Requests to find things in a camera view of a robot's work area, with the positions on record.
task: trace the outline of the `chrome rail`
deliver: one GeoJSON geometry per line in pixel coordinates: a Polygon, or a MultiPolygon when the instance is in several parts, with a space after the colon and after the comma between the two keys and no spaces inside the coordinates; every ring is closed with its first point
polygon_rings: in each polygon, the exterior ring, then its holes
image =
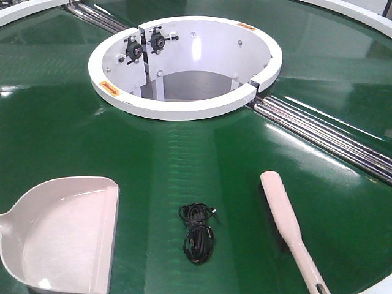
{"type": "Polygon", "coordinates": [[[256,97],[257,113],[392,185],[392,159],[361,144],[327,122],[273,96],[256,97]]]}
{"type": "Polygon", "coordinates": [[[70,2],[69,4],[65,5],[65,9],[76,15],[78,18],[92,23],[108,32],[111,32],[112,34],[116,34],[117,32],[121,32],[129,28],[119,21],[113,19],[109,15],[106,15],[82,3],[77,4],[70,2]]]}

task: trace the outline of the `white plastic housing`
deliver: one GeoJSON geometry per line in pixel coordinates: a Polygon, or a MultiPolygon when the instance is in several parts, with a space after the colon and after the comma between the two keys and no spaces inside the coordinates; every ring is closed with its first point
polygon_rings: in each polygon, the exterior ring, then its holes
{"type": "Polygon", "coordinates": [[[172,17],[130,28],[102,42],[89,60],[93,87],[108,103],[145,118],[184,121],[222,115],[251,101],[271,85],[281,68],[278,44],[261,30],[216,17],[172,17]],[[153,29],[168,38],[160,54],[149,44],[153,29]],[[148,63],[119,63],[124,39],[145,35],[148,63]],[[205,100],[165,100],[164,76],[178,72],[211,72],[232,80],[232,91],[205,100]],[[142,98],[138,87],[152,81],[153,97],[142,98]]]}
{"type": "Polygon", "coordinates": [[[29,0],[0,10],[0,26],[30,14],[69,3],[69,0],[29,0]]]}

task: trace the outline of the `central opening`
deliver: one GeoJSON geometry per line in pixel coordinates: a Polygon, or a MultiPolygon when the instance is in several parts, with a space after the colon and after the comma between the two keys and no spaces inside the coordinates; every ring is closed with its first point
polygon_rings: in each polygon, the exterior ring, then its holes
{"type": "MultiPolygon", "coordinates": [[[[164,76],[165,101],[189,102],[224,95],[231,90],[232,79],[214,72],[176,72],[164,76]]],[[[149,79],[141,87],[141,96],[155,100],[149,79]]]]}

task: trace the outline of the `metal bracket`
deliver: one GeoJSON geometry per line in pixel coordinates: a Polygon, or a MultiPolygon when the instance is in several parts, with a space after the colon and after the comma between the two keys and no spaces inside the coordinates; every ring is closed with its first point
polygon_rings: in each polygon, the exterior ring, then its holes
{"type": "Polygon", "coordinates": [[[130,58],[127,64],[139,63],[139,58],[143,55],[143,47],[136,41],[136,36],[129,36],[124,40],[125,42],[128,42],[125,55],[130,58]]]}
{"type": "Polygon", "coordinates": [[[166,41],[171,41],[171,40],[178,40],[178,36],[172,36],[169,34],[169,37],[165,38],[160,30],[162,29],[161,26],[156,26],[153,29],[153,34],[151,35],[151,39],[148,42],[148,45],[150,45],[153,48],[153,54],[160,54],[162,50],[164,49],[166,41]]]}

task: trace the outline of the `green surface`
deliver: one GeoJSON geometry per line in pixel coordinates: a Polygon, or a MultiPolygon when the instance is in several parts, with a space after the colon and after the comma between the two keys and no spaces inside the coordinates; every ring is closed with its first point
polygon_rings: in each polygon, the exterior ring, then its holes
{"type": "MultiPolygon", "coordinates": [[[[259,27],[284,52],[270,93],[328,114],[391,155],[392,41],[381,34],[284,0],[95,3],[131,25],[202,14],[259,27]]],[[[109,35],[61,9],[0,29],[0,211],[48,179],[107,176],[121,188],[111,294],[303,294],[258,194],[259,174],[276,170],[332,293],[358,293],[392,272],[390,186],[246,107],[191,122],[115,109],[94,92],[86,66],[109,35]],[[202,266],[182,252],[177,209],[192,202],[219,215],[209,221],[217,241],[202,266]]],[[[0,267],[0,292],[28,290],[0,267]]]]}

